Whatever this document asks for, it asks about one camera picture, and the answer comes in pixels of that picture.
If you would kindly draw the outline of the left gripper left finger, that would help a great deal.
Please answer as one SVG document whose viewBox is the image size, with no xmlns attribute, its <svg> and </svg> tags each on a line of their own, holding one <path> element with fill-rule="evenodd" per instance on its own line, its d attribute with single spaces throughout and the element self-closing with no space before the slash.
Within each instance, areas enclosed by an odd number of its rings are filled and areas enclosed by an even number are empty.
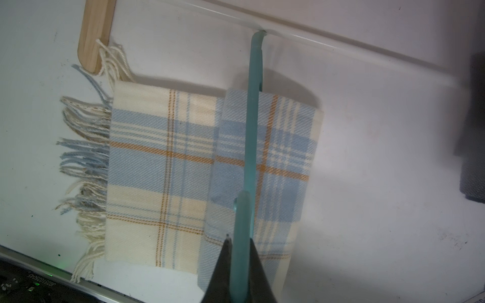
<svg viewBox="0 0 485 303">
<path fill-rule="evenodd" d="M 232 240 L 227 235 L 201 303 L 230 303 L 229 291 Z"/>
</svg>

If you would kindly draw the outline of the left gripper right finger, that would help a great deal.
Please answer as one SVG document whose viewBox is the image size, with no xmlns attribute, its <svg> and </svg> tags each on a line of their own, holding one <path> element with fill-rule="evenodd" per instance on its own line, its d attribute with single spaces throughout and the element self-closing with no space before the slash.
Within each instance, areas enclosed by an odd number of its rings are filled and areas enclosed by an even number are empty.
<svg viewBox="0 0 485 303">
<path fill-rule="evenodd" d="M 259 259 L 255 243 L 250 239 L 250 266 L 248 282 L 248 302 L 250 303 L 277 303 L 264 268 Z"/>
</svg>

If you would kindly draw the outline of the teal clothes hanger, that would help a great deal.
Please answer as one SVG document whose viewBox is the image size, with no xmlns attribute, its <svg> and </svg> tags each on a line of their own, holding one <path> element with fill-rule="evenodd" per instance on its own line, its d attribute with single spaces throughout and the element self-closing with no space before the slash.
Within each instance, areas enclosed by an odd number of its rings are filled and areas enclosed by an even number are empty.
<svg viewBox="0 0 485 303">
<path fill-rule="evenodd" d="M 263 85 L 262 44 L 265 31 L 251 38 L 246 102 L 245 164 L 243 190 L 236 198 L 236 220 L 231 251 L 229 293 L 232 302 L 246 302 L 249 296 L 250 239 L 255 218 L 258 103 Z"/>
</svg>

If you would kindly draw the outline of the blue cream plaid scarf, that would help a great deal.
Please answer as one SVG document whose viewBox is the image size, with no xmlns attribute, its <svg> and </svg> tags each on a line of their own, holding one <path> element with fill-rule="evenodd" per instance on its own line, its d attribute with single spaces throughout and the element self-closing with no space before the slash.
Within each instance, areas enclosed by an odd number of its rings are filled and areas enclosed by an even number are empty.
<svg viewBox="0 0 485 303">
<path fill-rule="evenodd" d="M 243 187 L 246 101 L 135 82 L 124 51 L 101 45 L 101 73 L 112 95 L 100 104 L 63 97 L 64 122 L 78 140 L 61 172 L 77 178 L 64 212 L 77 212 L 88 247 L 71 275 L 93 277 L 94 263 L 124 261 L 193 273 L 208 287 L 233 201 Z M 261 93 L 253 240 L 272 291 L 283 289 L 298 233 L 323 112 Z"/>
</svg>

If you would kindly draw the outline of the black white checkered scarf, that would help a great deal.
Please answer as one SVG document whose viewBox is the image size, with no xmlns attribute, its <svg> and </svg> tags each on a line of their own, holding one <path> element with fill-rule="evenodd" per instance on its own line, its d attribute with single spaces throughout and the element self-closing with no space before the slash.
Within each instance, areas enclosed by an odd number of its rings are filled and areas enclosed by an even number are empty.
<svg viewBox="0 0 485 303">
<path fill-rule="evenodd" d="M 471 56 L 471 103 L 457 145 L 462 158 L 460 191 L 465 198 L 484 203 L 484 53 Z"/>
</svg>

